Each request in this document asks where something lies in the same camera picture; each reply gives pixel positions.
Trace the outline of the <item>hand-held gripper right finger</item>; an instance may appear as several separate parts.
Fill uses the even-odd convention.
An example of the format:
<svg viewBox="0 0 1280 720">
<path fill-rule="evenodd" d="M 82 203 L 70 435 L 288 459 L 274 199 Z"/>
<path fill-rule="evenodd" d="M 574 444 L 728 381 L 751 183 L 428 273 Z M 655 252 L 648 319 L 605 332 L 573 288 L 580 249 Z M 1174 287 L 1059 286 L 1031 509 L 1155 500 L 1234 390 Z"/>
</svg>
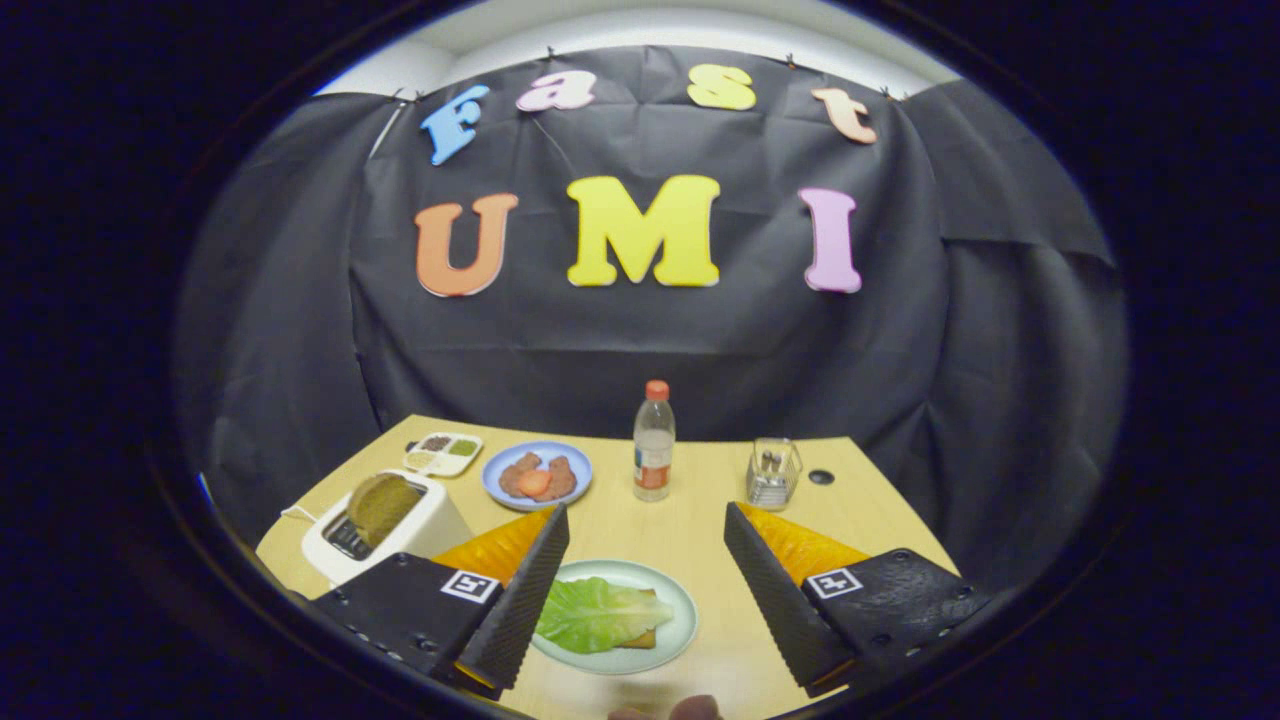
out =
<svg viewBox="0 0 1280 720">
<path fill-rule="evenodd" d="M 742 502 L 726 506 L 724 543 L 810 697 L 901 682 L 993 598 L 910 548 L 870 556 Z"/>
</svg>

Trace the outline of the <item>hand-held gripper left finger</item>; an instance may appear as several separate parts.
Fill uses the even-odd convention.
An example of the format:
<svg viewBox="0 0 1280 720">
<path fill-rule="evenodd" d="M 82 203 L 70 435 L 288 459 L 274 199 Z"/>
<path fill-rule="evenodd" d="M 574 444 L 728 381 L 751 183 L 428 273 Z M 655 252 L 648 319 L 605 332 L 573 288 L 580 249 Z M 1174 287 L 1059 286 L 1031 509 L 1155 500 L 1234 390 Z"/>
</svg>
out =
<svg viewBox="0 0 1280 720">
<path fill-rule="evenodd" d="M 436 682 L 497 700 L 515 687 L 570 543 L 564 503 L 434 557 L 398 552 L 335 588 L 335 624 Z"/>
</svg>

